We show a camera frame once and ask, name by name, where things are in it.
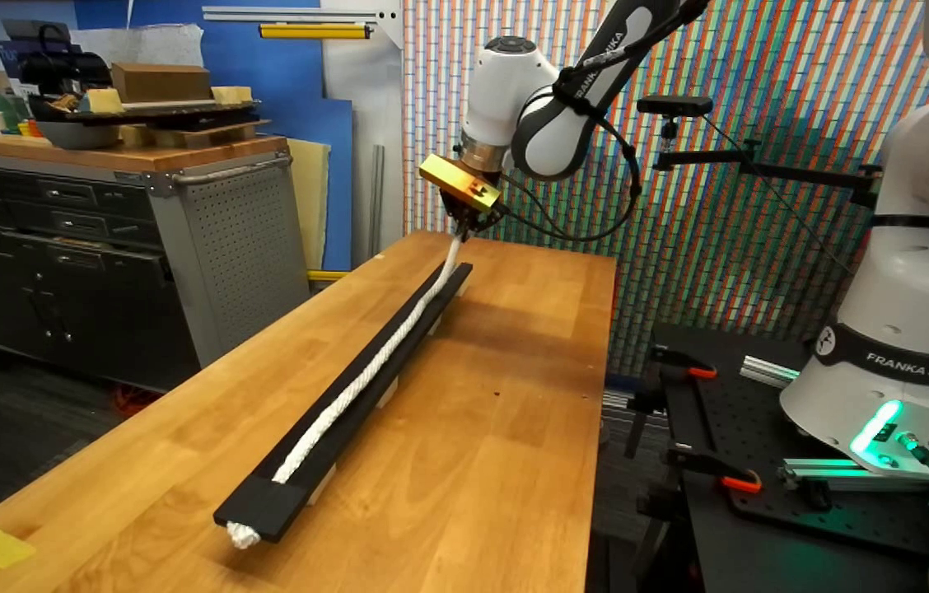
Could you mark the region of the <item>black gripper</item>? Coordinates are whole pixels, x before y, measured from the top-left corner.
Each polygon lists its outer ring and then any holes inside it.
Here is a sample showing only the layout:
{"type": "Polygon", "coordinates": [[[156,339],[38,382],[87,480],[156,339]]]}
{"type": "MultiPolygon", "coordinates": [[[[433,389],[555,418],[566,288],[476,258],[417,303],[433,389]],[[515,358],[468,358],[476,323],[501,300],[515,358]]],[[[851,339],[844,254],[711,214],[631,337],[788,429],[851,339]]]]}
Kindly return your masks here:
{"type": "Polygon", "coordinates": [[[501,207],[494,212],[479,212],[479,207],[468,207],[468,205],[448,205],[448,214],[456,221],[456,229],[453,238],[457,245],[468,245],[471,240],[471,229],[487,229],[501,221],[501,207]]]}

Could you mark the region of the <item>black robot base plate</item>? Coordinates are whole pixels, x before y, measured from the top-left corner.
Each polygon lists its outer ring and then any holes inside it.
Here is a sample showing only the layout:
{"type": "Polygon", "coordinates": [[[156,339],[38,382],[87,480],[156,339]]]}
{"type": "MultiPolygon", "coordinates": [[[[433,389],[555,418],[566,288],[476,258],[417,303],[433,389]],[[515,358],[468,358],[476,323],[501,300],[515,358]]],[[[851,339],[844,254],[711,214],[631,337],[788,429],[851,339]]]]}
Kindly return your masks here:
{"type": "Polygon", "coordinates": [[[694,382],[658,362],[671,437],[763,480],[757,497],[739,497],[681,472],[706,593],[929,593],[929,489],[851,472],[785,418],[775,382],[748,374],[748,357],[797,368],[806,358],[797,339],[658,326],[657,341],[718,368],[715,382],[694,382]]]}

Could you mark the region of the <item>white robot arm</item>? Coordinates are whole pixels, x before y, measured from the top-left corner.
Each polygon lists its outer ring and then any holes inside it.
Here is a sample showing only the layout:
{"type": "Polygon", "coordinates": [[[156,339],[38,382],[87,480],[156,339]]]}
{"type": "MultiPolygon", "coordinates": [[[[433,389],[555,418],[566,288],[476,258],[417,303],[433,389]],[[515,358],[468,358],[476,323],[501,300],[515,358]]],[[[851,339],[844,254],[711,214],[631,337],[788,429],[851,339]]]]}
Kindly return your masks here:
{"type": "MultiPolygon", "coordinates": [[[[545,181],[575,175],[644,56],[706,5],[617,0],[575,65],[546,64],[523,35],[487,41],[468,81],[460,166],[482,177],[505,160],[545,181]]],[[[929,478],[929,103],[889,134],[859,267],[782,412],[870,472],[929,478]]]]}

